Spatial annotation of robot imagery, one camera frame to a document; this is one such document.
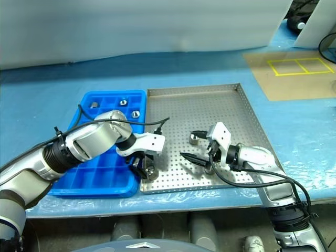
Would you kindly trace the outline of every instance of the blue plastic tray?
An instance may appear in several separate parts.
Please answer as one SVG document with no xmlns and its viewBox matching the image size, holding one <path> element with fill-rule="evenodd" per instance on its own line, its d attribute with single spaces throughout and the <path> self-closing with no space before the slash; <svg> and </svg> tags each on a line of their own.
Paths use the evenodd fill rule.
<svg viewBox="0 0 336 252">
<path fill-rule="evenodd" d="M 126 106 L 119 105 L 120 100 L 127 100 Z M 90 108 L 93 102 L 98 108 Z M 128 120 L 144 122 L 146 111 L 146 93 L 144 91 L 94 91 L 87 93 L 80 103 L 93 118 L 98 114 L 113 109 L 122 111 Z M 134 110 L 139 110 L 140 116 L 131 117 Z M 79 110 L 72 119 L 74 124 Z M 89 121 L 82 115 L 79 124 Z M 131 125 L 134 133 L 143 133 L 144 126 Z M 113 146 L 106 153 L 80 164 L 67 172 L 55 182 L 49 194 L 60 197 L 93 198 L 93 197 L 130 197 L 139 188 L 139 179 L 130 171 L 124 158 L 116 153 Z"/>
</svg>

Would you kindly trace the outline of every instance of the perforated metal tray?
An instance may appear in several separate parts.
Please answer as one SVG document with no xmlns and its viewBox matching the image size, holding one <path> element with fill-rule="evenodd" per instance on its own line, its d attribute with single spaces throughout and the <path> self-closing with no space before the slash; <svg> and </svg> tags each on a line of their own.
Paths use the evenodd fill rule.
<svg viewBox="0 0 336 252">
<path fill-rule="evenodd" d="M 159 177 L 155 181 L 141 181 L 140 190 L 145 193 L 229 187 L 216 174 L 208 175 L 203 168 L 180 156 L 180 152 L 190 152 L 208 158 L 208 141 L 200 139 L 198 145 L 191 145 L 188 137 L 191 131 L 208 130 L 218 121 L 231 132 L 232 144 L 262 146 L 274 154 L 240 84 L 150 89 L 147 97 L 146 121 L 168 116 L 170 120 L 163 127 L 165 149 L 154 160 Z M 155 126 L 149 126 L 145 131 L 153 132 L 154 129 Z M 246 172 L 220 171 L 236 183 L 253 182 Z"/>
</svg>

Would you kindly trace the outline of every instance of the white shoe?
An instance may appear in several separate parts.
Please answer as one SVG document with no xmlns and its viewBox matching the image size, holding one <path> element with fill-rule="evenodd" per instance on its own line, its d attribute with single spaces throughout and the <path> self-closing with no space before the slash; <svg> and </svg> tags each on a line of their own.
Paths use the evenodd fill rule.
<svg viewBox="0 0 336 252">
<path fill-rule="evenodd" d="M 244 252 L 265 252 L 263 241 L 259 236 L 248 236 L 245 239 Z"/>
</svg>

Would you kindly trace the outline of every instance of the robotic arm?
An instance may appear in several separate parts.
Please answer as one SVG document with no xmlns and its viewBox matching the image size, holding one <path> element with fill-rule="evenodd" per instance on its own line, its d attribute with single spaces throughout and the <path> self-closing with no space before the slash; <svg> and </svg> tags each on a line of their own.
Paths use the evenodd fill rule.
<svg viewBox="0 0 336 252">
<path fill-rule="evenodd" d="M 120 156 L 134 157 L 139 166 L 145 155 L 152 158 L 162 152 L 165 137 L 160 134 L 132 133 L 127 118 L 119 110 L 98 115 L 84 127 L 63 134 L 55 128 L 57 140 L 0 170 L 0 251 L 14 251 L 23 232 L 28 209 L 51 189 L 67 170 L 89 161 L 117 146 Z"/>
<path fill-rule="evenodd" d="M 281 176 L 286 176 L 277 166 L 270 151 L 262 147 L 231 145 L 231 134 L 222 122 L 211 126 L 208 132 L 193 131 L 192 134 L 209 140 L 209 161 L 189 153 L 181 155 L 194 164 L 204 166 L 208 174 L 213 173 L 212 169 L 223 181 L 233 186 L 256 188 L 255 185 L 258 184 L 270 184 L 267 187 L 260 186 L 257 191 L 273 224 L 276 241 L 281 246 L 279 252 L 327 252 L 323 237 L 319 237 L 310 220 L 307 203 L 301 202 L 297 193 L 294 193 L 295 187 L 291 186 L 290 181 L 277 184 L 281 180 L 284 181 Z M 218 165 L 233 171 L 249 171 L 256 184 L 242 185 L 230 182 L 218 173 Z M 263 172 L 275 173 L 277 176 Z"/>
</svg>

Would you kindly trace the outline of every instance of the table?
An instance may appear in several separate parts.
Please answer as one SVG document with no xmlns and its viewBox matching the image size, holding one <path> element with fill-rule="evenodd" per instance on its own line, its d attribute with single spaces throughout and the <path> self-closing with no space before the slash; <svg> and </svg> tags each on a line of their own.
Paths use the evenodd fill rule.
<svg viewBox="0 0 336 252">
<path fill-rule="evenodd" d="M 65 130 L 93 90 L 188 87 L 240 82 L 286 173 L 313 200 L 336 197 L 336 99 L 268 101 L 242 53 L 291 48 L 285 23 L 268 47 L 225 52 L 125 55 L 75 64 L 3 71 L 0 164 Z M 28 218 L 126 215 L 260 205 L 255 190 L 225 188 L 119 199 L 44 197 Z"/>
</svg>

